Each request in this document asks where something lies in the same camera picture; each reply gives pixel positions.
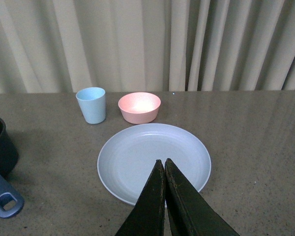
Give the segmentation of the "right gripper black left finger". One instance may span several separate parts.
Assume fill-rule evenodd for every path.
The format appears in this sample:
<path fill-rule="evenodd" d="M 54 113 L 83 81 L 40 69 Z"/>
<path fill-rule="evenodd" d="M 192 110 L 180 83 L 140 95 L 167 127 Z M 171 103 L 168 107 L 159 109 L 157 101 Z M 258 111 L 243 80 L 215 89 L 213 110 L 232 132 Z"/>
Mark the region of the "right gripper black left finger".
<path fill-rule="evenodd" d="M 155 165 L 117 236 L 162 236 L 164 234 L 166 176 L 161 160 Z"/>

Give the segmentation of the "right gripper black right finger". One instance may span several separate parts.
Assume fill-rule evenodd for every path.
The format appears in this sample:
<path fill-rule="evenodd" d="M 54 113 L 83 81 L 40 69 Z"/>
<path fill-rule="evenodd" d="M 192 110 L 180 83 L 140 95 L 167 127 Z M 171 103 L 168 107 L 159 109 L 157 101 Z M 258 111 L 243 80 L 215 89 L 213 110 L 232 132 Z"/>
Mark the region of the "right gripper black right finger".
<path fill-rule="evenodd" d="M 237 236 L 204 200 L 176 164 L 167 159 L 166 204 L 173 236 Z"/>

